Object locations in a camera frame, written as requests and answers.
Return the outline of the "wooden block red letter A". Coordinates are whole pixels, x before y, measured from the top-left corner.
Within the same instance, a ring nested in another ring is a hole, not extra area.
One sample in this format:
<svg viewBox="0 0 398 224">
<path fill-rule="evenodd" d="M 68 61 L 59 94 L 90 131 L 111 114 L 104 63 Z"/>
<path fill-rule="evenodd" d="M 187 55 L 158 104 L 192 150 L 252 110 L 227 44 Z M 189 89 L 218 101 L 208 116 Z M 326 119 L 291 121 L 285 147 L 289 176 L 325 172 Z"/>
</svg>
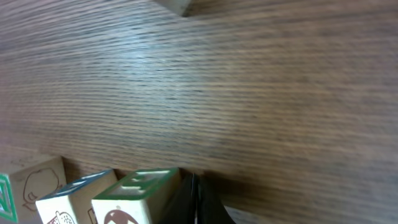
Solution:
<svg viewBox="0 0 398 224">
<path fill-rule="evenodd" d="M 43 224 L 97 224 L 91 200 L 118 181 L 112 169 L 81 177 L 36 201 Z"/>
</svg>

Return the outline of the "wooden block green letter N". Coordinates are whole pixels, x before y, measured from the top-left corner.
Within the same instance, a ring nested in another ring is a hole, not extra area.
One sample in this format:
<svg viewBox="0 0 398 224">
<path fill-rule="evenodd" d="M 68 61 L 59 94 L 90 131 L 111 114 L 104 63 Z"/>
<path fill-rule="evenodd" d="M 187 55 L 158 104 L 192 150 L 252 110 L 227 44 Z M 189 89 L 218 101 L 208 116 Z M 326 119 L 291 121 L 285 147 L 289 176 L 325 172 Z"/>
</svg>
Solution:
<svg viewBox="0 0 398 224">
<path fill-rule="evenodd" d="M 1 223 L 41 223 L 36 201 L 66 183 L 61 156 L 1 159 Z"/>
</svg>

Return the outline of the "wooden block yellow side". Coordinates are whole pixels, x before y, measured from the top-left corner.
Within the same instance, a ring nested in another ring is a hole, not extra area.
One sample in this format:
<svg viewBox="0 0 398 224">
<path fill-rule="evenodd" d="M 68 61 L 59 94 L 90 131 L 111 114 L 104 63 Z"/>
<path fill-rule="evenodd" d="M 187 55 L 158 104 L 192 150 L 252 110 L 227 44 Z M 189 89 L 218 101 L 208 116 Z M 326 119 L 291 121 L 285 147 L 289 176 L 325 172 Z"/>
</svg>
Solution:
<svg viewBox="0 0 398 224">
<path fill-rule="evenodd" d="M 181 183 L 179 168 L 136 170 L 91 200 L 98 223 L 158 223 Z"/>
</svg>

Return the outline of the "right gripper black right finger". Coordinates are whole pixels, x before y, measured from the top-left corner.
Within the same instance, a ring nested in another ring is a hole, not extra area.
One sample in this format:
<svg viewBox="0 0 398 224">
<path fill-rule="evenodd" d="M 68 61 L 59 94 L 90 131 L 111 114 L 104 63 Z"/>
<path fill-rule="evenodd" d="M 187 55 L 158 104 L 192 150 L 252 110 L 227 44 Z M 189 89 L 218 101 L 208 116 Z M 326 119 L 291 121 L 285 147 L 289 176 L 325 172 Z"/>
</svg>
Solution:
<svg viewBox="0 0 398 224">
<path fill-rule="evenodd" d="M 226 211 L 215 189 L 201 176 L 198 183 L 198 224 L 236 224 Z"/>
</svg>

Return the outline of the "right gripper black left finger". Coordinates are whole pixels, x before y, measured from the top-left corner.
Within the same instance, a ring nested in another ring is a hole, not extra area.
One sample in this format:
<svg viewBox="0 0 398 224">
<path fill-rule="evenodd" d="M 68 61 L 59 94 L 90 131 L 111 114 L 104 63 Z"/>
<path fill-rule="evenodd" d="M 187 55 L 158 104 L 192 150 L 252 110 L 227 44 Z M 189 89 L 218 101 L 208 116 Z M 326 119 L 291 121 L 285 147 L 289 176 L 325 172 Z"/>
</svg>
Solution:
<svg viewBox="0 0 398 224">
<path fill-rule="evenodd" d="M 159 224 L 194 224 L 196 214 L 196 175 L 187 175 L 174 193 Z"/>
</svg>

